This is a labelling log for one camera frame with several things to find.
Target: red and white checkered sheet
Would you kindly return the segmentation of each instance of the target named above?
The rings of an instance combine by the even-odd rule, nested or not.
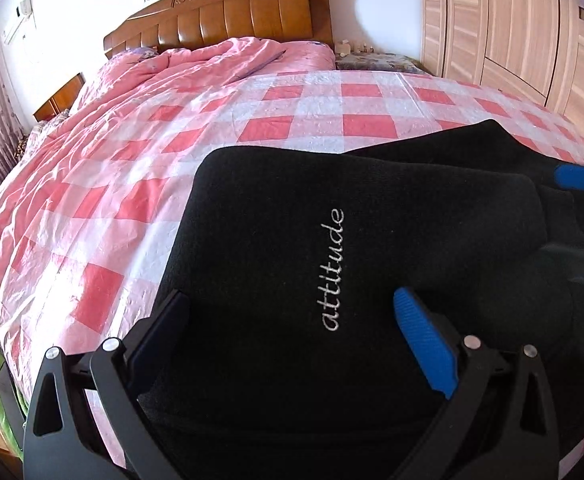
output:
[[[0,187],[0,340],[16,383],[29,399],[47,348],[91,351],[150,314],[194,174],[213,150],[341,153],[490,118],[533,150],[584,163],[584,138],[545,108],[386,72],[261,75],[207,89],[180,86],[171,72],[60,126]]]

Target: wardrobe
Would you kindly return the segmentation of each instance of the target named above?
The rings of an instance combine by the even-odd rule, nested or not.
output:
[[[422,62],[563,114],[584,135],[584,0],[423,0]]]

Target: white wall-mounted device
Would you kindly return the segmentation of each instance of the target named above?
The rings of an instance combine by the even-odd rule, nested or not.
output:
[[[2,31],[3,43],[10,44],[21,27],[21,23],[32,15],[32,0],[23,0],[12,13],[7,25]]]

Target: headboard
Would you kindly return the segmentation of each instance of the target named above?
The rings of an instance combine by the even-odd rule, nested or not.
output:
[[[333,46],[329,0],[160,0],[103,40],[111,58],[127,48],[200,48],[228,38],[316,40]]]

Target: metal screw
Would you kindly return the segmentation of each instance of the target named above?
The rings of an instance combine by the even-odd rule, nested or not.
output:
[[[538,350],[534,345],[525,345],[523,347],[523,352],[527,357],[534,359],[538,355]]]
[[[470,350],[478,350],[480,348],[480,339],[475,335],[466,335],[462,342]]]
[[[53,346],[52,348],[48,348],[48,351],[46,351],[46,357],[48,359],[56,359],[58,357],[60,350],[58,349],[57,346]]]
[[[105,341],[103,342],[103,349],[105,350],[105,352],[114,352],[119,345],[120,342],[117,338],[110,337],[109,339],[105,339]]]

